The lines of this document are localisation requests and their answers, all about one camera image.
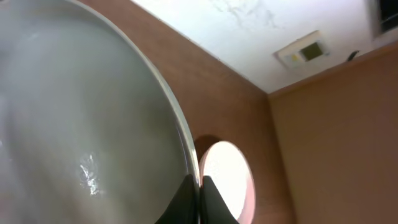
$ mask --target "white wall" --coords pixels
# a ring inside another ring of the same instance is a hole
[[[271,93],[383,45],[374,42],[367,0],[132,0]],[[274,53],[320,30],[329,59],[309,71],[285,68]]]

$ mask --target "brown wooden panel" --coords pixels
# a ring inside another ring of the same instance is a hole
[[[297,222],[398,223],[398,44],[271,99]]]
[[[256,185],[254,223],[293,223],[267,95],[128,0],[82,2],[114,22],[159,69],[195,139],[209,134],[242,150]]]

